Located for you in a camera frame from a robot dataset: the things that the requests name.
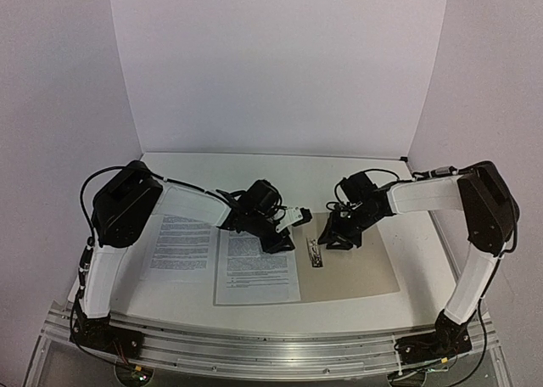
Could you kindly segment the metal folder clip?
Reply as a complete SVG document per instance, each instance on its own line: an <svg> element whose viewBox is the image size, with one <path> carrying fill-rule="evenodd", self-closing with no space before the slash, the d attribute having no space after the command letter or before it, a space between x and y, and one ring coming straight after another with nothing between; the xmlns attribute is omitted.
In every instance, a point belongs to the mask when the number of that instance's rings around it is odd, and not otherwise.
<svg viewBox="0 0 543 387"><path fill-rule="evenodd" d="M317 240L314 238L307 238L306 247L307 247L311 266L313 268L322 268L323 267L322 252L321 252L320 244L317 242Z"/></svg>

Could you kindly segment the beige file folder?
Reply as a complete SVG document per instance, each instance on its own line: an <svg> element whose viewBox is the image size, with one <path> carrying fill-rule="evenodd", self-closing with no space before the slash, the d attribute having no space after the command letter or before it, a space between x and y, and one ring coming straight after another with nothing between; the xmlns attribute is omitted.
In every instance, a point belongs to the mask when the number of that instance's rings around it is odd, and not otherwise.
<svg viewBox="0 0 543 387"><path fill-rule="evenodd" d="M317 213L311 222L291 230L303 303L365 298L400 290L377 227L362 234L360 248L328 250L319 245L317 253L322 258L322 266L315 266L308 243L318 240L326 221L327 214Z"/></svg>

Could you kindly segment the printed paper sheet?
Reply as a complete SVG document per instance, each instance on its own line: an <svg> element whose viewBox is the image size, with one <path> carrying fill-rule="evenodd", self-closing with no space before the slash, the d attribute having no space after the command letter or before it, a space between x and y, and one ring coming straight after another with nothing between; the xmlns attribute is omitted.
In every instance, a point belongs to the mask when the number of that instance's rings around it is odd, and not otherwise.
<svg viewBox="0 0 543 387"><path fill-rule="evenodd" d="M150 232L143 281L204 283L215 266L217 230L180 216L162 216Z"/></svg>
<svg viewBox="0 0 543 387"><path fill-rule="evenodd" d="M247 233L220 233L214 304L263 306L301 301L293 251L265 253Z"/></svg>

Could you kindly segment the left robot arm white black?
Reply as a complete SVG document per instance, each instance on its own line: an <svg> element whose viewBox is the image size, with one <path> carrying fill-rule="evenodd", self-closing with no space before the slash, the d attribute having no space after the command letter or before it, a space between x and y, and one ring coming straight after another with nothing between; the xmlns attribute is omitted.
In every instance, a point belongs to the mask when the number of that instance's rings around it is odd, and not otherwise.
<svg viewBox="0 0 543 387"><path fill-rule="evenodd" d="M257 237L268 254L290 251L289 229L308 218L286 206L267 180L236 192L210 191L163 177L141 160L103 169L114 176L83 213L90 236L78 268L79 289L70 315L70 339L85 352L115 355L123 363L140 356L143 334L110 322L110 302L122 260L140 239L151 216L179 216L221 230Z"/></svg>

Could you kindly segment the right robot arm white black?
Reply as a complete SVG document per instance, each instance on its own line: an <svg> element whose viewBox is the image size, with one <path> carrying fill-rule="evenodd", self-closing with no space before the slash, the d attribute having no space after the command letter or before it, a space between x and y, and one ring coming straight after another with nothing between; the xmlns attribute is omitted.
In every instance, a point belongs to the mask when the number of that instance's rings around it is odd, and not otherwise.
<svg viewBox="0 0 543 387"><path fill-rule="evenodd" d="M457 210L464 215L470 250L459 279L431 332L395 343L403 364L435 362L472 349L467 331L479 314L501 258L518 243L520 209L495 164L447 166L397 177L382 186L359 171L334 188L326 225L318 238L329 250L361 247L362 234L385 218L414 212Z"/></svg>

